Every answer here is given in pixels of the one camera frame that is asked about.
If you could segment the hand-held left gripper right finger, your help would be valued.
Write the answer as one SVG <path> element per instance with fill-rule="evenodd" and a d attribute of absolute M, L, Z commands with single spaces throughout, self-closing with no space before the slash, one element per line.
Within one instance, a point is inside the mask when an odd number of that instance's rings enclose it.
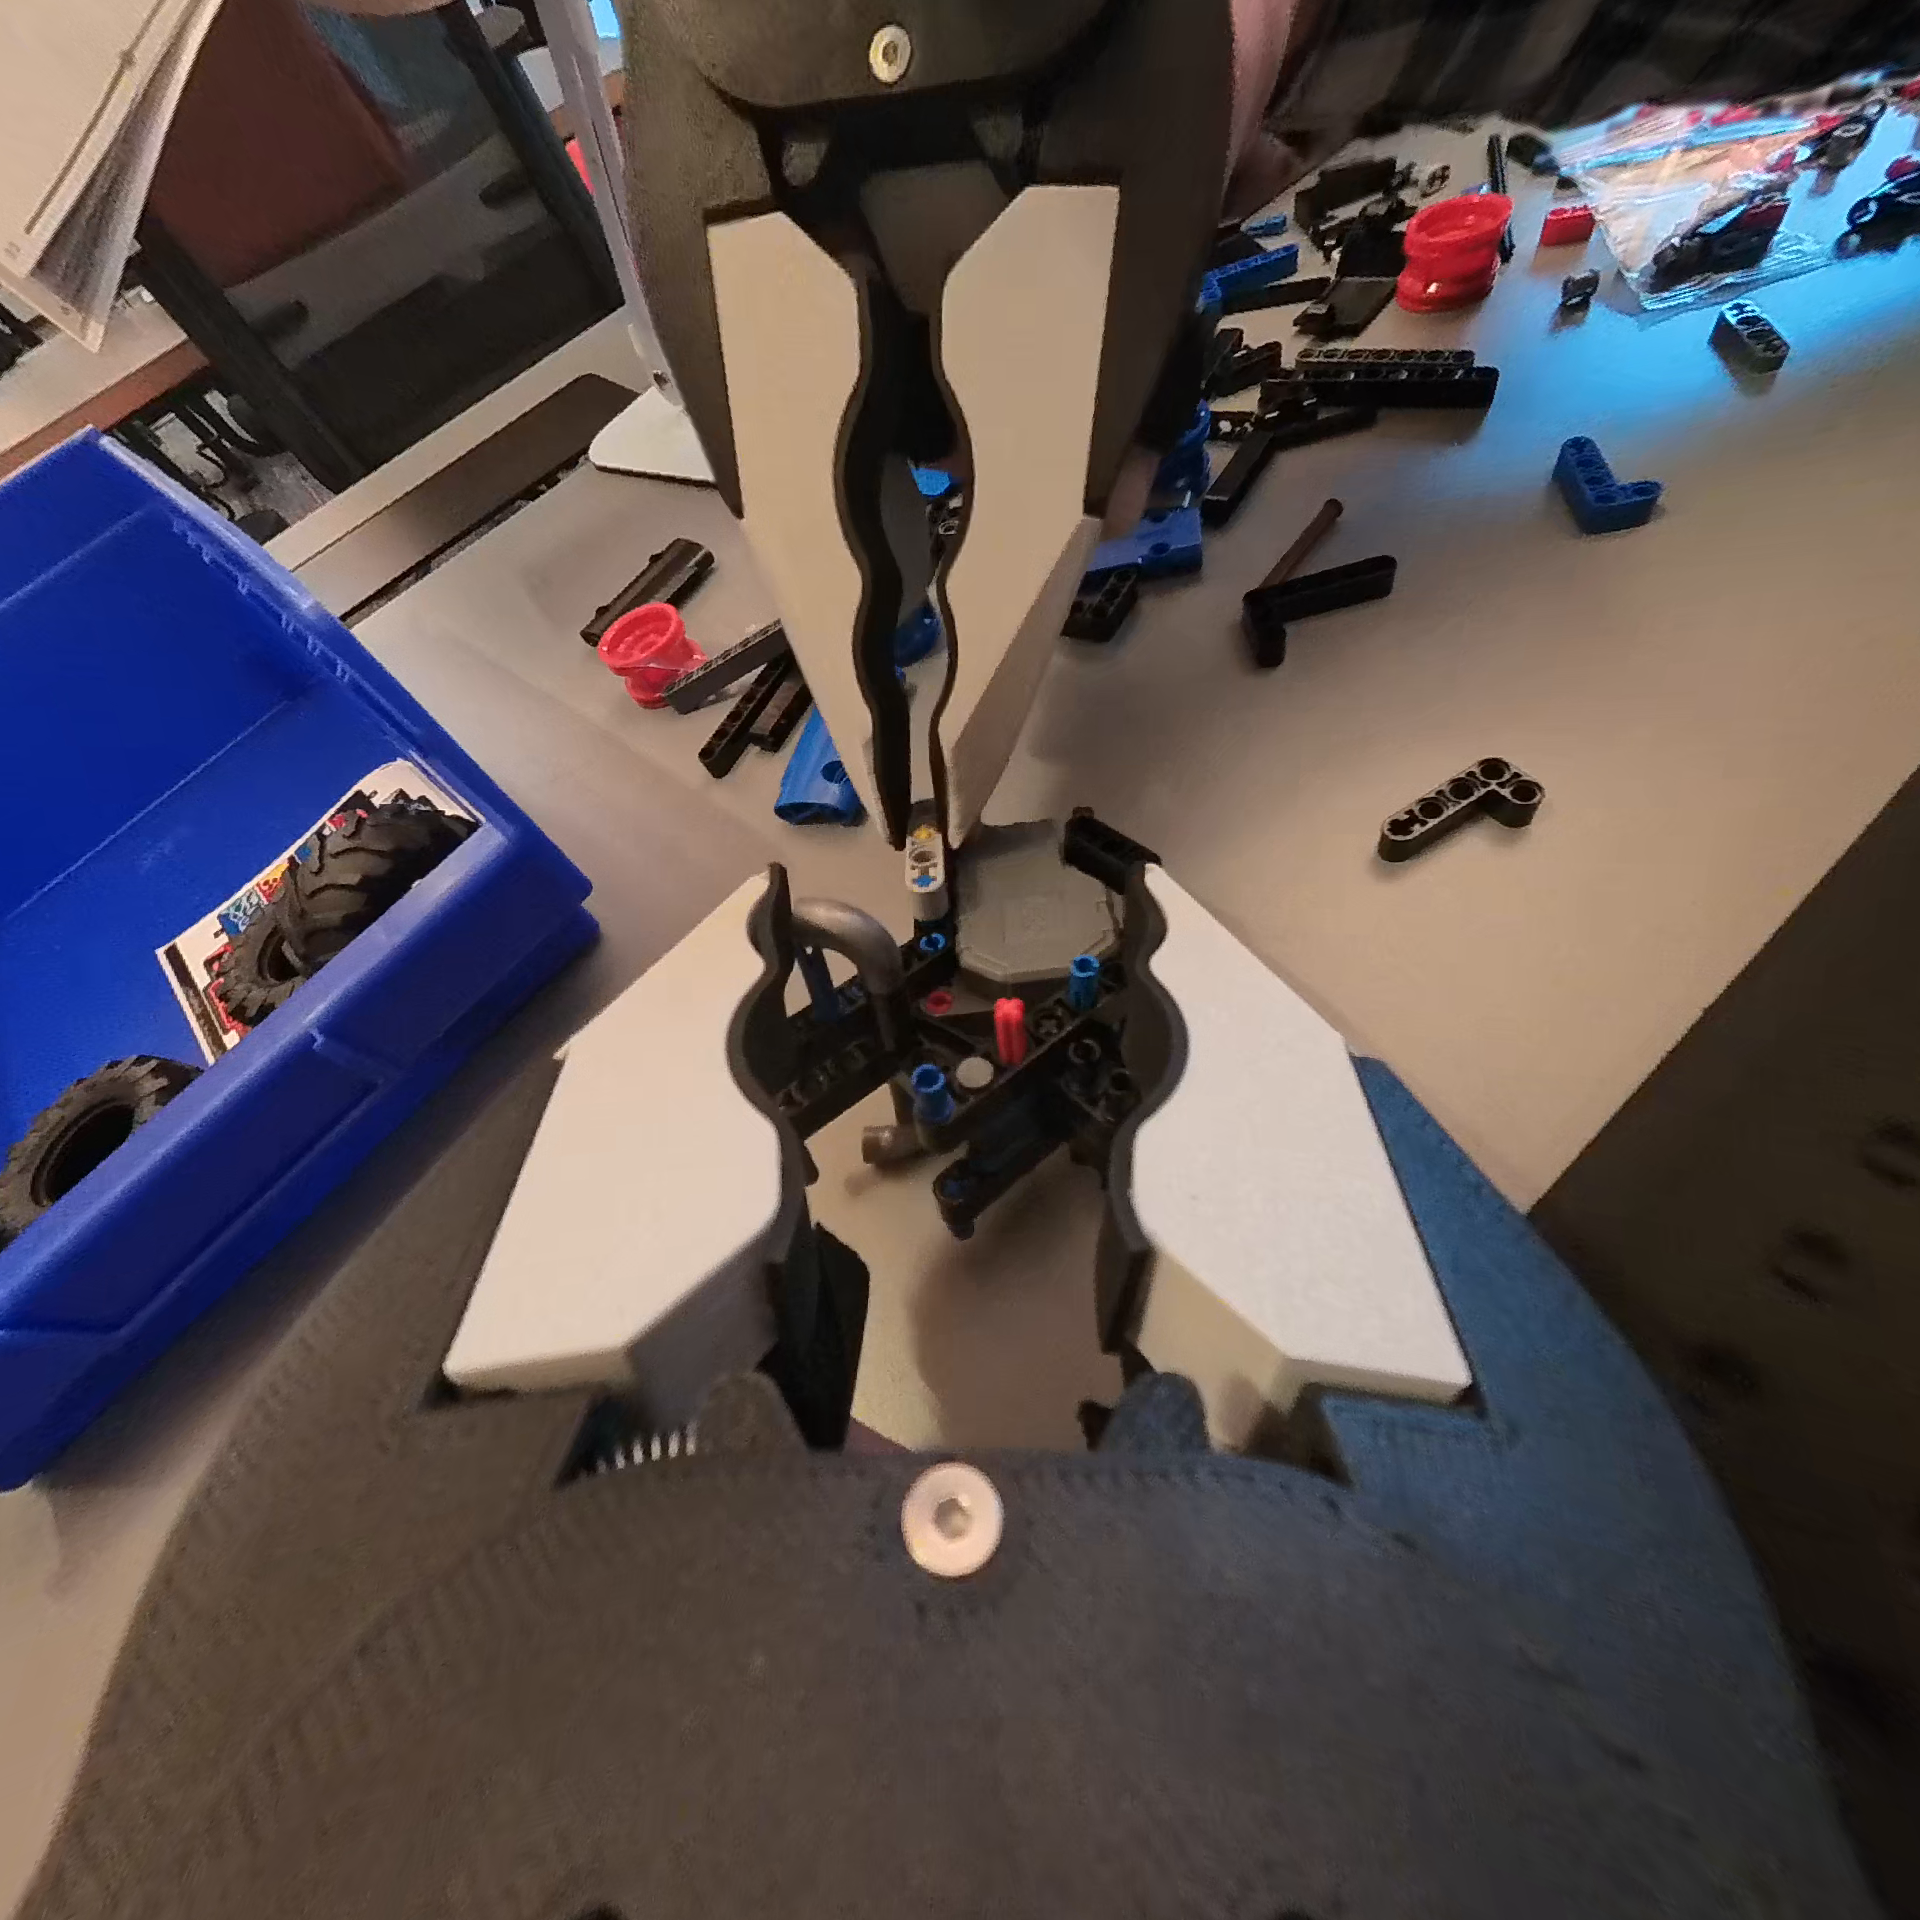
<path fill-rule="evenodd" d="M 1256 1452 L 1314 1389 L 1455 1408 L 1472 1366 L 1347 1042 L 1162 869 L 1121 892 L 1099 1346 Z"/>

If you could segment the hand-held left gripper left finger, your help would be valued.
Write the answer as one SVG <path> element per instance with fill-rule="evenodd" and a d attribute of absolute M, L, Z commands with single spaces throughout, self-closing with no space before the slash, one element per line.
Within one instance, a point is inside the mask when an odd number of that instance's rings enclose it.
<path fill-rule="evenodd" d="M 783 1020 L 785 910 L 782 867 L 743 881 L 558 1051 L 447 1386 L 697 1403 L 774 1346 L 802 1178 L 747 1036 Z"/>

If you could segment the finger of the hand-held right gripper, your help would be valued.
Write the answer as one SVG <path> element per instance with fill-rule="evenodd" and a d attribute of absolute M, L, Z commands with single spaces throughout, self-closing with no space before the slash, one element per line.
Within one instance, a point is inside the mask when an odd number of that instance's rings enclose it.
<path fill-rule="evenodd" d="M 891 849 L 912 762 L 896 627 L 905 568 L 887 500 L 905 467 L 873 393 L 873 276 L 779 210 L 707 228 L 736 508 L 800 670 Z"/>
<path fill-rule="evenodd" d="M 1030 186 L 944 284 L 939 373 L 968 458 L 930 739 L 947 841 L 971 836 L 1014 755 L 1096 540 L 1088 451 L 1118 209 L 1111 182 Z"/>

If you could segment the black toy chassis assembly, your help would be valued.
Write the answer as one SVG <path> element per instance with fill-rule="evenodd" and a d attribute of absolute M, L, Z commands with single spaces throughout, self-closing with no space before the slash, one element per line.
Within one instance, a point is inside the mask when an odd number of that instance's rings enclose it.
<path fill-rule="evenodd" d="M 1120 886 L 1145 860 L 1086 806 L 984 830 L 947 860 L 944 912 L 921 910 L 899 942 L 888 1013 L 797 936 L 803 1001 L 766 1066 L 779 1114 L 811 1138 L 887 1094 L 891 1121 L 867 1130 L 863 1156 L 939 1161 L 931 1203 L 958 1241 L 1058 1155 L 1106 1178 L 1143 1105 Z"/>

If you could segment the blue small L beam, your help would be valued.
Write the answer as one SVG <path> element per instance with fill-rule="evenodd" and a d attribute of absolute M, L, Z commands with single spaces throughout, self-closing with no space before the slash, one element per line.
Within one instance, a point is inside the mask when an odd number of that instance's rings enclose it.
<path fill-rule="evenodd" d="M 1631 532 L 1649 524 L 1664 500 L 1664 485 L 1649 478 L 1621 478 L 1589 437 L 1561 441 L 1551 485 L 1562 499 L 1573 525 L 1583 538 Z"/>

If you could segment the small clear plastic bag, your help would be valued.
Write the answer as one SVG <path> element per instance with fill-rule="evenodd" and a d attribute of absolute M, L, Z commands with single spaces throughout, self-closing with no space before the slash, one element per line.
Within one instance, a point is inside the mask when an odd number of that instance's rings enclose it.
<path fill-rule="evenodd" d="M 1825 200 L 1811 186 L 1849 172 L 1880 114 L 1873 102 L 1647 106 L 1581 131 L 1559 157 L 1590 206 L 1623 299 L 1649 316 L 1815 268 L 1801 216 Z"/>

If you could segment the grey desk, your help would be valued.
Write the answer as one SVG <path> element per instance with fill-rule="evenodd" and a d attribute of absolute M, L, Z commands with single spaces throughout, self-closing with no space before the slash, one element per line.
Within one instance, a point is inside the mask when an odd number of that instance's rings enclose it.
<path fill-rule="evenodd" d="M 1914 246 L 1776 284 L 1792 350 L 1743 382 L 1702 312 L 1557 323 L 1566 252 L 1466 316 L 1374 345 L 1501 370 L 1479 422 L 1397 414 L 1282 456 L 1111 648 L 1058 645 L 990 819 L 1095 814 L 1393 1067 L 1519 1209 L 1537 1203 L 1914 765 Z M 1664 485 L 1581 536 L 1561 441 Z M 1303 620 L 1258 670 L 1240 596 L 1336 497 L 1301 573 L 1399 560 L 1383 601 Z M 297 1321 L 544 1056 L 768 862 L 899 922 L 871 827 L 773 817 L 762 758 L 697 768 L 706 725 L 646 714 L 577 641 L 672 536 L 715 572 L 703 645 L 773 616 L 699 490 L 584 467 L 351 620 L 354 636 L 592 877 L 599 947 L 533 1001 L 54 1472 L 5 1494 L 5 1916 L 31 1884 L 165 1537 Z M 1526 830 L 1472 824 L 1389 867 L 1383 820 L 1481 757 L 1537 778 Z"/>

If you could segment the book stand with white base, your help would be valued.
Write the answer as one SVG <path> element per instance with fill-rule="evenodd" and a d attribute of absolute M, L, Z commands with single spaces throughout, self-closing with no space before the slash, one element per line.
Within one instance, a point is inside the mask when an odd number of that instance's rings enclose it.
<path fill-rule="evenodd" d="M 600 150 L 607 157 L 607 187 L 600 193 L 617 241 L 607 242 L 618 272 L 621 297 L 634 354 L 641 361 L 641 384 L 634 402 L 617 416 L 589 446 L 589 459 L 603 470 L 633 474 L 710 488 L 713 470 L 685 416 L 677 379 L 665 363 L 656 337 L 656 317 L 640 286 L 638 245 L 629 209 L 630 139 L 624 126 L 625 57 L 617 5 L 587 5 L 607 128 Z"/>

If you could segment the blue flat panel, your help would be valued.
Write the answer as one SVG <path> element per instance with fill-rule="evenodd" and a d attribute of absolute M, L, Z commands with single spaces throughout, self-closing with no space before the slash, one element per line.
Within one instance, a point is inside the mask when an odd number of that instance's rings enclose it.
<path fill-rule="evenodd" d="M 817 707 L 807 712 L 794 733 L 774 798 L 774 819 L 794 827 L 853 827 L 865 819 Z"/>
<path fill-rule="evenodd" d="M 1127 536 L 1095 544 L 1086 578 L 1134 569 L 1143 580 L 1182 578 L 1205 565 L 1205 521 L 1197 505 L 1185 502 L 1162 512 L 1146 512 Z"/>

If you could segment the black cylindrical panel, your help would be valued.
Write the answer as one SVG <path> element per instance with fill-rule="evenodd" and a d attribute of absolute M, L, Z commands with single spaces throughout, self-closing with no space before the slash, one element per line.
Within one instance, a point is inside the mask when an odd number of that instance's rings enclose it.
<path fill-rule="evenodd" d="M 624 616 L 645 606 L 682 608 L 713 573 L 713 550 L 687 538 L 672 538 L 659 547 L 634 577 L 630 577 L 600 608 L 581 627 L 581 638 L 599 648 L 600 638 Z"/>

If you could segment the blue large L beam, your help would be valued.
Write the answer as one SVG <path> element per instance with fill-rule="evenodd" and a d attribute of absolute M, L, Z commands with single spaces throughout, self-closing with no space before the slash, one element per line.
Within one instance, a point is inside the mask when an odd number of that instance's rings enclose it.
<path fill-rule="evenodd" d="M 1225 317 L 1279 304 L 1301 266 L 1298 245 L 1256 246 L 1254 254 L 1214 266 L 1201 276 L 1194 308 Z"/>

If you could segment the brown axle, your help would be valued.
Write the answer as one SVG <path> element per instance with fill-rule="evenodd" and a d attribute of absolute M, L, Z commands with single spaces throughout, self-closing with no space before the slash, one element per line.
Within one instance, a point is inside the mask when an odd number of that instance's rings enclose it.
<path fill-rule="evenodd" d="M 1279 554 L 1272 568 L 1262 577 L 1258 589 L 1274 589 L 1291 584 L 1317 554 L 1317 549 L 1333 536 L 1343 514 L 1343 500 L 1330 497 L 1294 542 Z"/>

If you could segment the black large L beam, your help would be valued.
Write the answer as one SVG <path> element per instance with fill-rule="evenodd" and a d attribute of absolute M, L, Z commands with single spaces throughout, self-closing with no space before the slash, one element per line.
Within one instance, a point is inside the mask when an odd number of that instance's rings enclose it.
<path fill-rule="evenodd" d="M 1277 670 L 1294 624 L 1376 603 L 1391 595 L 1397 578 L 1399 560 L 1376 556 L 1250 589 L 1240 596 L 1240 633 L 1251 666 Z"/>

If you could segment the black rubber tire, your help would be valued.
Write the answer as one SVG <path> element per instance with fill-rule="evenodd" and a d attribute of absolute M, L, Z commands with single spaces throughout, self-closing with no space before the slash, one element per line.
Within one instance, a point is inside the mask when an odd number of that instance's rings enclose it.
<path fill-rule="evenodd" d="M 221 1013 L 245 1032 L 261 1027 L 472 833 L 475 820 L 422 798 L 342 812 L 213 960 Z"/>
<path fill-rule="evenodd" d="M 63 1089 L 6 1153 L 2 1243 L 10 1245 L 198 1076 L 190 1064 L 138 1054 Z"/>

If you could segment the black small L beam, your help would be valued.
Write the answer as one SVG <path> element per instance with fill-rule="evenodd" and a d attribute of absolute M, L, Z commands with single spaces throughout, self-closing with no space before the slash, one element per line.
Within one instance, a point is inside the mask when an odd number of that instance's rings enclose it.
<path fill-rule="evenodd" d="M 1545 805 L 1545 787 L 1505 757 L 1481 757 L 1391 812 L 1376 840 L 1376 858 L 1399 867 L 1474 824 L 1526 830 Z"/>

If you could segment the black rubber tyres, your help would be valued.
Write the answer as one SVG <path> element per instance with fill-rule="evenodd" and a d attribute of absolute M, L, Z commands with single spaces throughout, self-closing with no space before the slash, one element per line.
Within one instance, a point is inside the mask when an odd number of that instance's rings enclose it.
<path fill-rule="evenodd" d="M 167 979 L 168 979 L 168 984 L 170 984 L 170 987 L 174 987 L 174 993 L 175 993 L 175 996 L 183 1005 L 183 1013 L 185 1013 L 187 1022 L 191 1022 L 191 1027 L 197 1032 L 200 1054 L 203 1054 L 205 1061 L 209 1061 L 209 1064 L 219 1061 L 241 1037 L 257 1032 L 257 1027 L 250 1029 L 250 1032 L 245 1032 L 221 1013 L 221 1008 L 219 1008 L 219 1003 L 213 996 L 209 986 L 208 986 L 208 973 L 209 973 L 213 960 L 219 953 L 225 950 L 225 947 L 241 930 L 241 926 L 246 926 L 254 918 L 254 912 L 257 912 L 257 908 L 265 906 L 278 892 L 278 884 L 281 884 L 281 877 L 282 877 L 285 869 L 293 864 L 293 860 L 298 852 L 306 852 L 306 850 L 312 849 L 312 841 L 319 836 L 322 827 L 327 827 L 333 819 L 337 819 L 347 809 L 365 809 L 369 805 L 377 805 L 377 802 L 383 802 L 383 801 L 395 801 L 399 795 L 422 798 L 422 801 L 433 802 L 441 809 L 462 814 L 462 817 L 475 820 L 475 833 L 469 840 L 472 840 L 478 835 L 479 817 L 464 801 L 456 801 L 449 790 L 446 790 L 441 785 L 430 779 L 424 776 L 424 771 L 418 768 L 416 763 L 411 763 L 406 758 L 389 762 L 389 763 L 374 768 L 360 785 L 350 788 L 341 801 L 336 801 L 333 806 L 329 812 L 325 812 L 304 833 L 304 836 L 297 843 L 293 843 L 281 856 L 277 856 L 257 875 L 241 882 L 235 894 L 231 894 L 225 900 L 213 906 L 209 912 L 205 912 L 191 929 L 175 936 L 167 947 L 161 947 L 158 950 L 159 969 L 167 973 Z"/>

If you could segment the instruction booklet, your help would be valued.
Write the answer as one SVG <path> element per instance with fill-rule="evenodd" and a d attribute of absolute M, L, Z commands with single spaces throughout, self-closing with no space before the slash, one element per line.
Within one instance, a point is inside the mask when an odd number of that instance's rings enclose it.
<path fill-rule="evenodd" d="M 2 5 L 5 299 L 103 348 L 216 2 Z"/>

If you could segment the blue tagged plastic bin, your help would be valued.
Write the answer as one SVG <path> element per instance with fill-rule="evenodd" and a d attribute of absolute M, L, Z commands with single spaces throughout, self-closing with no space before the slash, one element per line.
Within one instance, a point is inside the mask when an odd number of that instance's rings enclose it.
<path fill-rule="evenodd" d="M 395 768 L 475 824 L 213 1064 L 167 950 Z M 42 1472 L 594 937 L 587 875 L 298 580 L 83 433 L 2 494 L 5 1148 L 198 1076 L 5 1234 L 2 1483 Z"/>

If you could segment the pile of small connector pins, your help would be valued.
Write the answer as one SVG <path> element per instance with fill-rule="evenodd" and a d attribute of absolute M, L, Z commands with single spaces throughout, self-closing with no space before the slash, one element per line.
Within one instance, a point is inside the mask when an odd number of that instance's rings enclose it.
<path fill-rule="evenodd" d="M 1832 225 L 1872 186 L 1885 121 L 1914 121 L 1914 75 L 1889 72 L 1757 102 L 1643 102 L 1543 134 L 1545 155 L 1645 304 L 1806 261 L 1808 219 Z"/>

